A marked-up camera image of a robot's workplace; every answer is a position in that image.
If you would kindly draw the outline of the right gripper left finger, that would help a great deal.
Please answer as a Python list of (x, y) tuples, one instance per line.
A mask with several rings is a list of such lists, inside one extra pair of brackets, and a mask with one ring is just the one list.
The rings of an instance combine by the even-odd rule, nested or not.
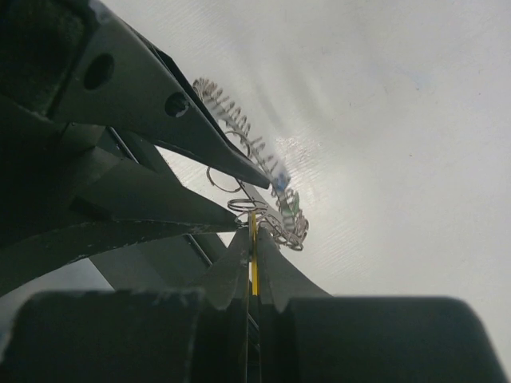
[(248, 229), (190, 288), (48, 291), (18, 310), (4, 382), (244, 382)]

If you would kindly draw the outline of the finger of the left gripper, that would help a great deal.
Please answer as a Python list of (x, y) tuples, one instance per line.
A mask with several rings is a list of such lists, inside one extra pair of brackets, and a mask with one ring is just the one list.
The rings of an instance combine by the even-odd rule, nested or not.
[(92, 255), (183, 234), (235, 231), (235, 216), (147, 168), (57, 168), (1, 183), (1, 293)]

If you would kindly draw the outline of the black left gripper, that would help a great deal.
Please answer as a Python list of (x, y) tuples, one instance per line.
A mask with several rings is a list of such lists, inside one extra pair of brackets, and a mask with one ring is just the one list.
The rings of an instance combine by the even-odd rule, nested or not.
[(100, 1), (1, 4), (1, 245), (108, 221), (86, 199), (105, 125), (268, 188), (175, 66)]

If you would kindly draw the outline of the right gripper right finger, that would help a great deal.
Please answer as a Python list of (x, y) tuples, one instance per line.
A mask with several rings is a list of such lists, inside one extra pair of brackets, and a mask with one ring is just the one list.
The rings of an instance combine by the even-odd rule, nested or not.
[(341, 296), (316, 286), (257, 235), (263, 382), (504, 382), (485, 328), (463, 301)]

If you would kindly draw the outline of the green key tag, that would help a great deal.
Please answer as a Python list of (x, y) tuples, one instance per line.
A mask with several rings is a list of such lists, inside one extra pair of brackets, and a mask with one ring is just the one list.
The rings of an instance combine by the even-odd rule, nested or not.
[(300, 198), (299, 193), (293, 189), (287, 189), (284, 194), (279, 198), (280, 211), (282, 215), (295, 216), (300, 211)]

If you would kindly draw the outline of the large metal keyring with rings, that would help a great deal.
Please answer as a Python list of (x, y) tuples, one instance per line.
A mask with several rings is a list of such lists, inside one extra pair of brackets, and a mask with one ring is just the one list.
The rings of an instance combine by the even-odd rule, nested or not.
[(243, 154), (262, 171), (270, 182), (270, 197), (266, 199), (256, 187), (238, 180), (239, 187), (233, 190), (227, 189), (226, 192), (231, 194), (244, 192), (246, 198), (229, 200), (228, 208), (240, 216), (254, 211), (257, 223), (260, 227), (269, 230), (278, 247), (302, 251), (309, 231), (309, 221), (300, 203), (300, 211), (297, 215), (281, 214), (279, 198), (287, 189), (293, 188), (291, 181), (283, 192), (278, 192), (274, 188), (274, 178), (279, 172), (291, 175), (285, 161), (271, 144), (270, 138), (261, 130), (251, 126), (242, 108), (214, 81), (199, 77), (192, 83), (192, 88), (215, 121), (224, 126), (224, 134), (239, 145)]

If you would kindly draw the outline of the blue key tag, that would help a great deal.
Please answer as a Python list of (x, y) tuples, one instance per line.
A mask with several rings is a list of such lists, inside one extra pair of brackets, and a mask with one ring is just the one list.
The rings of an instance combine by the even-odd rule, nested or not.
[(286, 172), (279, 172), (274, 178), (274, 188), (278, 192), (283, 192), (289, 185), (291, 177)]

